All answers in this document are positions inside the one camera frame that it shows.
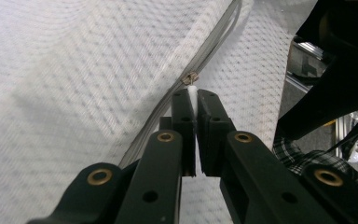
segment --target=black and white plaid cloth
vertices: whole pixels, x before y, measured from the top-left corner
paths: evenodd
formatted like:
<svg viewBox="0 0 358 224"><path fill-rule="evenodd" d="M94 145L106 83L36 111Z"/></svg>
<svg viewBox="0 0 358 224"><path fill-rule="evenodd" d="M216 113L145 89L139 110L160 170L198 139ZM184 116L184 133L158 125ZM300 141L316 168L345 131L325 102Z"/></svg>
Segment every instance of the black and white plaid cloth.
<svg viewBox="0 0 358 224"><path fill-rule="evenodd" d="M350 176L358 184L358 172L346 161L326 151L313 150L303 153L294 141L284 138L278 133L275 136L272 151L278 160L296 175L301 175L304 167L312 163L330 165Z"/></svg>

